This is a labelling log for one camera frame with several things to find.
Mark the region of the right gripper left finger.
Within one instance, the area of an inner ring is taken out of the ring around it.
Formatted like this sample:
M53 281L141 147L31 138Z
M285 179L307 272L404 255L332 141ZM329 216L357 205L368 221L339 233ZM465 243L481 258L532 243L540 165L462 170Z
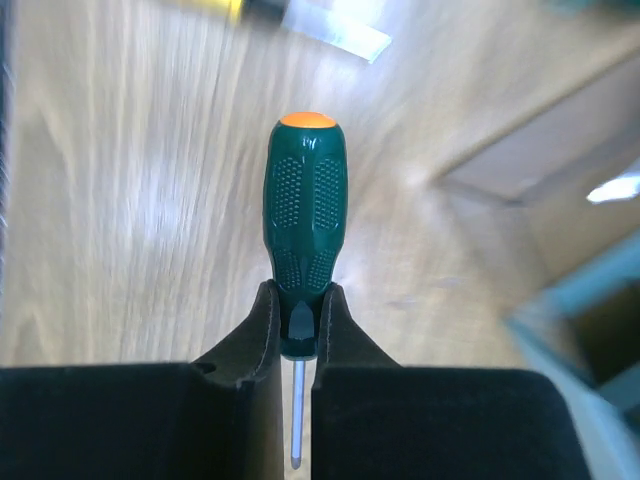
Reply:
M280 479L275 285L192 362L5 368L5 479Z

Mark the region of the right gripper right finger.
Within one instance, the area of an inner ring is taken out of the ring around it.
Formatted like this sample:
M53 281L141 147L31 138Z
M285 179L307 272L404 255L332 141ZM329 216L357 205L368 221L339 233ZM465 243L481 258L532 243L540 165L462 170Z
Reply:
M586 479L568 406L522 369L408 367L327 291L312 387L315 479Z

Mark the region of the green long screwdriver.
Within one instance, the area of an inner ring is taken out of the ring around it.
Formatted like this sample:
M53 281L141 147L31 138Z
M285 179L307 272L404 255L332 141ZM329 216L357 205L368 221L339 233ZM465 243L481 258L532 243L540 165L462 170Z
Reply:
M274 126L263 190L264 243L277 287L281 354L293 363L290 459L302 463L305 368L318 353L326 291L344 243L344 134L331 117L295 112Z

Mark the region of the clear drawer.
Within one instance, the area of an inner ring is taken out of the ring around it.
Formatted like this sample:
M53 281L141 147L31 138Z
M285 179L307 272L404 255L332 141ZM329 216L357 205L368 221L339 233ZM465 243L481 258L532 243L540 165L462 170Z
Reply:
M471 155L442 186L514 200L600 148L639 136L639 58L615 65Z

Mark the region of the yellow screwdriver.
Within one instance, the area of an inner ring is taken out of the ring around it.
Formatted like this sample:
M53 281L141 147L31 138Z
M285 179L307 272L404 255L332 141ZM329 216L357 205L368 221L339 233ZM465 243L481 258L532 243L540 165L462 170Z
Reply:
M386 33L309 1L184 1L184 4L224 16L233 25L259 19L368 63L373 63L392 43Z

